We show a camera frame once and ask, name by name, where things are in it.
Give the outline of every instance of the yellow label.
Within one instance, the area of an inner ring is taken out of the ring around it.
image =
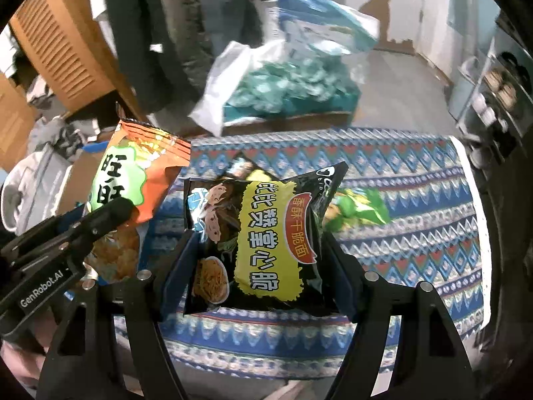
[[[284,229],[295,187],[294,182],[252,182],[244,191],[235,281],[246,294],[294,301],[303,290]]]

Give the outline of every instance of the wooden louvered door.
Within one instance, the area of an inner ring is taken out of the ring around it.
[[[92,20],[89,0],[25,0],[10,25],[67,115],[116,90],[135,117],[146,119]]]

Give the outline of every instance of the noodle picture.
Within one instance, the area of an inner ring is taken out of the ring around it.
[[[200,275],[196,275],[194,294],[212,304],[224,302],[229,295],[228,274],[222,262],[216,257],[208,257],[198,262]]]

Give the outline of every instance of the cartoon face illustration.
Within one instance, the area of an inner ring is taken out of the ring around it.
[[[333,203],[330,203],[328,208],[326,209],[326,213],[324,214],[324,220],[331,221],[332,219],[337,218],[339,215],[340,209]]]
[[[210,205],[217,204],[222,196],[226,193],[227,188],[222,184],[219,183],[218,185],[212,187],[209,192],[207,193],[207,203]]]
[[[220,224],[214,207],[208,207],[204,212],[204,224],[207,237],[215,244],[220,241]]]

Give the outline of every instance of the red label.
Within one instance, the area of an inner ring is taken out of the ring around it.
[[[307,207],[311,201],[311,193],[297,194],[289,200],[285,212],[285,238],[292,256],[298,263],[316,263],[316,253],[309,245],[305,228]]]

